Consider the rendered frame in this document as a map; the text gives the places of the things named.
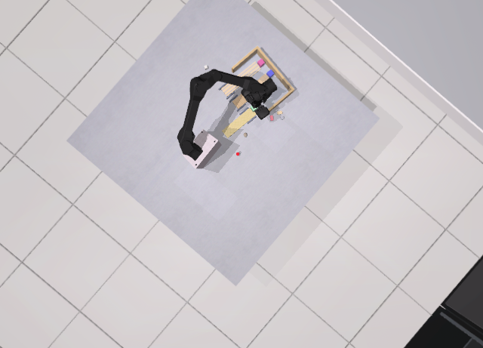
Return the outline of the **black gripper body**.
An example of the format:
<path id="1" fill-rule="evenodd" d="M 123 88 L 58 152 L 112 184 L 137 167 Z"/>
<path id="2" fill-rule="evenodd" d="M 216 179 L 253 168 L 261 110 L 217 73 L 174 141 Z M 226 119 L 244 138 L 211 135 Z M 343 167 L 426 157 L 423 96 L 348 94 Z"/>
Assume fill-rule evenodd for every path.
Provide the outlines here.
<path id="1" fill-rule="evenodd" d="M 250 91 L 247 91 L 245 89 L 242 89 L 241 90 L 241 94 L 243 95 L 243 97 L 246 97 L 247 98 L 248 96 L 251 95 L 251 92 Z M 248 102 L 251 103 L 250 101 L 248 101 Z M 258 104 L 251 103 L 251 105 L 252 105 L 253 108 L 257 108 L 258 107 L 258 109 L 257 109 L 257 111 L 258 111 L 257 116 L 261 120 L 264 119 L 265 117 L 267 117 L 270 114 L 270 111 L 266 107 L 264 107 L 264 106 L 261 105 L 262 102 L 263 102 L 263 98 L 262 98 L 261 102 L 258 103 Z"/>

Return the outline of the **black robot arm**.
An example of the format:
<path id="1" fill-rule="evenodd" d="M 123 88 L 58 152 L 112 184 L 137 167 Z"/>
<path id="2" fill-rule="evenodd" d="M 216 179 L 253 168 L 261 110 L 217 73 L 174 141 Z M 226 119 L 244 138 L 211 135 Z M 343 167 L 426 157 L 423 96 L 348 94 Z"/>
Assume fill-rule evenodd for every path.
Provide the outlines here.
<path id="1" fill-rule="evenodd" d="M 255 104 L 260 103 L 262 98 L 263 103 L 265 103 L 272 93 L 277 90 L 277 86 L 271 78 L 260 84 L 252 77 L 239 77 L 216 69 L 212 69 L 210 72 L 193 78 L 190 82 L 190 100 L 185 121 L 177 135 L 177 139 L 183 154 L 191 157 L 194 161 L 203 153 L 202 148 L 196 143 L 193 143 L 195 135 L 192 129 L 195 123 L 195 117 L 201 100 L 204 98 L 207 90 L 212 88 L 216 82 L 236 85 L 250 91 L 251 95 L 247 98 L 251 103 Z"/>

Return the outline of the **wooden rectangular tray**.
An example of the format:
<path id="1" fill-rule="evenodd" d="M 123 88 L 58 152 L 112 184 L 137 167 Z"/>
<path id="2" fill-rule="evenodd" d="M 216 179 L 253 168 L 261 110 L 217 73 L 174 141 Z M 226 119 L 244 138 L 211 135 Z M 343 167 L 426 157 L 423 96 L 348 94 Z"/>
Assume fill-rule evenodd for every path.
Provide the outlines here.
<path id="1" fill-rule="evenodd" d="M 269 111 L 272 111 L 295 89 L 258 45 L 232 66 L 232 72 L 236 72 L 239 77 L 252 77 L 260 84 L 269 78 L 274 81 L 277 90 L 265 103 L 262 103 Z"/>

